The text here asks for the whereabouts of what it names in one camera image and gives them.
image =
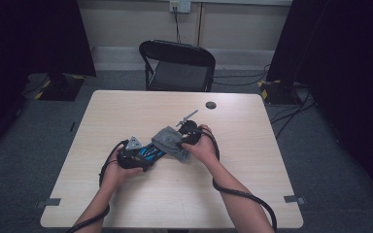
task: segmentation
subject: electrical outlet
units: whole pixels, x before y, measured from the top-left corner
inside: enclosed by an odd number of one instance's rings
[[[181,9],[181,1],[169,1],[169,12],[175,12],[174,8],[179,12]]]
[[[190,0],[169,1],[169,12],[173,13],[174,8],[177,9],[177,13],[190,13]]]

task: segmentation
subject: folding chair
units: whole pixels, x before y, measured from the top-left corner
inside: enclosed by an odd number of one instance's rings
[[[211,91],[216,61],[207,50],[150,40],[140,45],[139,52],[145,61],[146,90]],[[158,61],[155,69],[153,60]]]

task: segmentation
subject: table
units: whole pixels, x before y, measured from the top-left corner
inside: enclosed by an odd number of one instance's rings
[[[217,107],[207,109],[208,101]],[[191,119],[212,128],[222,164],[273,208],[278,227],[301,227],[297,203],[284,199],[293,190],[260,96],[119,90],[93,93],[51,194],[60,203],[46,206],[41,224],[72,226],[98,190],[100,169],[118,142],[135,136],[146,145],[194,110]],[[163,156],[128,180],[110,205],[104,227],[233,228],[211,175],[192,155],[187,163]]]

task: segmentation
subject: black curtain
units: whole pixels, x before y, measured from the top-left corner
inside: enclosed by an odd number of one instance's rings
[[[268,78],[309,84],[373,180],[373,1],[294,0]]]
[[[0,0],[0,124],[29,74],[49,71],[96,76],[77,1]]]

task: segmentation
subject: wall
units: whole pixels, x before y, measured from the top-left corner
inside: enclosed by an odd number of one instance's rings
[[[190,14],[178,14],[183,43],[206,49],[275,49],[287,18],[288,1],[209,2],[192,2]],[[176,23],[168,1],[81,0],[79,4],[92,47],[135,48],[149,39],[176,41]]]

